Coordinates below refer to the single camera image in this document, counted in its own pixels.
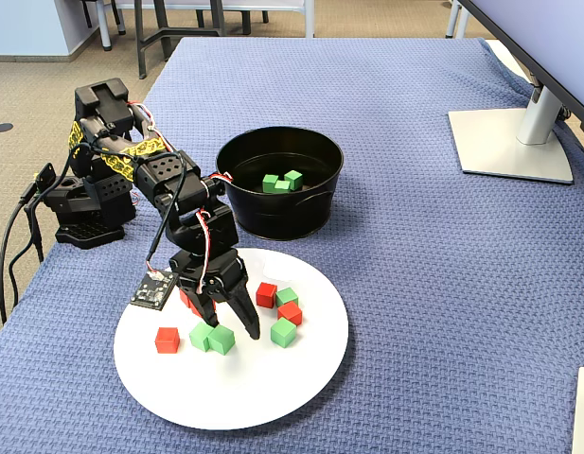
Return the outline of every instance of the wooden block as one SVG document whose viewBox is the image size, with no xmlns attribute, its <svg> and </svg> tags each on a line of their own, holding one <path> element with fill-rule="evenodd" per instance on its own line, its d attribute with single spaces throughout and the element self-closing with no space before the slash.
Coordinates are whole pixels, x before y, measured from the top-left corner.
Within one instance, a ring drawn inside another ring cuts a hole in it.
<svg viewBox="0 0 584 454">
<path fill-rule="evenodd" d="M 296 326 L 302 324 L 302 309 L 296 303 L 289 302 L 276 310 L 277 319 L 283 317 Z"/>
<path fill-rule="evenodd" d="M 292 302 L 298 305 L 298 295 L 295 294 L 291 288 L 283 288 L 278 291 L 275 296 L 277 307 L 283 306 L 286 303 Z"/>
<path fill-rule="evenodd" d="M 184 293 L 181 288 L 180 288 L 180 299 L 185 304 L 185 306 L 188 307 L 193 312 L 193 314 L 195 314 L 197 317 L 201 318 L 201 314 L 197 310 L 197 307 L 195 307 L 195 305 L 192 304 L 192 302 L 190 301 L 190 298 L 188 298 L 186 296 L 186 293 Z M 214 304 L 214 310 L 216 310 L 216 302 L 212 301 L 212 303 Z"/>
<path fill-rule="evenodd" d="M 285 174 L 283 177 L 286 182 L 290 182 L 290 190 L 297 191 L 298 189 L 302 189 L 302 174 L 300 172 L 296 172 L 295 170 L 291 170 Z"/>
<path fill-rule="evenodd" d="M 279 180 L 277 175 L 264 175 L 262 179 L 262 192 L 274 194 L 274 185 Z"/>
<path fill-rule="evenodd" d="M 190 337 L 190 343 L 197 347 L 198 349 L 206 352 L 209 350 L 209 340 L 207 337 L 214 330 L 209 324 L 205 322 L 197 323 L 197 326 L 188 334 Z"/>
<path fill-rule="evenodd" d="M 260 307 L 268 307 L 272 309 L 274 306 L 274 296 L 276 294 L 276 286 L 263 282 L 256 292 L 256 304 Z"/>
<path fill-rule="evenodd" d="M 178 328 L 159 328 L 155 338 L 158 353 L 176 353 L 179 344 Z"/>
<path fill-rule="evenodd" d="M 279 319 L 271 327 L 271 341 L 287 348 L 295 339 L 296 326 L 287 319 Z"/>
<path fill-rule="evenodd" d="M 291 187 L 290 182 L 284 182 L 282 180 L 279 180 L 274 184 L 274 192 L 275 194 L 286 194 L 291 191 L 290 187 Z"/>
<path fill-rule="evenodd" d="M 226 355 L 235 345 L 235 333 L 219 324 L 207 336 L 209 348 L 216 350 L 221 355 Z"/>
</svg>

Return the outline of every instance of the monitor stand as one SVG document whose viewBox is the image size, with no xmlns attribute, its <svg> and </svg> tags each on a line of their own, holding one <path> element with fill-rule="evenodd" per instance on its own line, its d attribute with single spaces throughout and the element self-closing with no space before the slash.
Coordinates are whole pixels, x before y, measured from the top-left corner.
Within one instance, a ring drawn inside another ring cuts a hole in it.
<svg viewBox="0 0 584 454">
<path fill-rule="evenodd" d="M 546 87 L 527 109 L 451 111 L 462 171 L 551 183 L 574 182 L 552 132 L 561 102 Z"/>
</svg>

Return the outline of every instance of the monitor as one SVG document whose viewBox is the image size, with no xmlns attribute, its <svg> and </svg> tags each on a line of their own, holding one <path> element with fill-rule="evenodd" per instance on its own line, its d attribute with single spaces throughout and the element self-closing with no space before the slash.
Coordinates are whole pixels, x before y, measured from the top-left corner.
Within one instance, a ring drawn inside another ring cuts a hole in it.
<svg viewBox="0 0 584 454">
<path fill-rule="evenodd" d="M 543 85 L 526 109 L 450 112 L 465 172 L 572 183 L 552 128 L 564 104 L 584 129 L 584 0 L 461 0 Z"/>
</svg>

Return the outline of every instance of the black bucket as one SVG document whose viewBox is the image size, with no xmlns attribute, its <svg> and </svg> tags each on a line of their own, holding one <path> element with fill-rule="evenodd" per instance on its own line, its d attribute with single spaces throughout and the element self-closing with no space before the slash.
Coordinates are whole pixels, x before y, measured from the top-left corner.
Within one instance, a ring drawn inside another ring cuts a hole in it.
<svg viewBox="0 0 584 454">
<path fill-rule="evenodd" d="M 296 239 L 326 224 L 343 163 L 340 148 L 323 134 L 273 127 L 235 137 L 221 149 L 216 166 L 233 177 L 226 193 L 244 230 L 263 238 Z M 262 192 L 264 175 L 282 179 L 290 170 L 302 173 L 302 189 Z"/>
</svg>

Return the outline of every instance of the table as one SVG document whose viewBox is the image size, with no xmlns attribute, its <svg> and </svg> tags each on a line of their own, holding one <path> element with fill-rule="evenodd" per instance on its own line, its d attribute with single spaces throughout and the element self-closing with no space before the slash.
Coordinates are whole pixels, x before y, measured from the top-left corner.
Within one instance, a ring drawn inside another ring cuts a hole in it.
<svg viewBox="0 0 584 454">
<path fill-rule="evenodd" d="M 182 40 L 146 103 L 204 173 L 263 126 L 311 128 L 344 151 L 320 232 L 240 232 L 239 245 L 291 253 L 333 282 L 345 360 L 306 406 L 258 428 L 199 431 L 142 409 L 113 363 L 158 224 L 142 200 L 125 239 L 56 245 L 0 333 L 0 452 L 570 452 L 584 150 L 555 128 L 572 186 L 465 175 L 447 117 L 528 97 L 481 40 Z M 164 241 L 154 265 L 173 253 Z M 276 398 L 276 371 L 265 383 Z"/>
</svg>

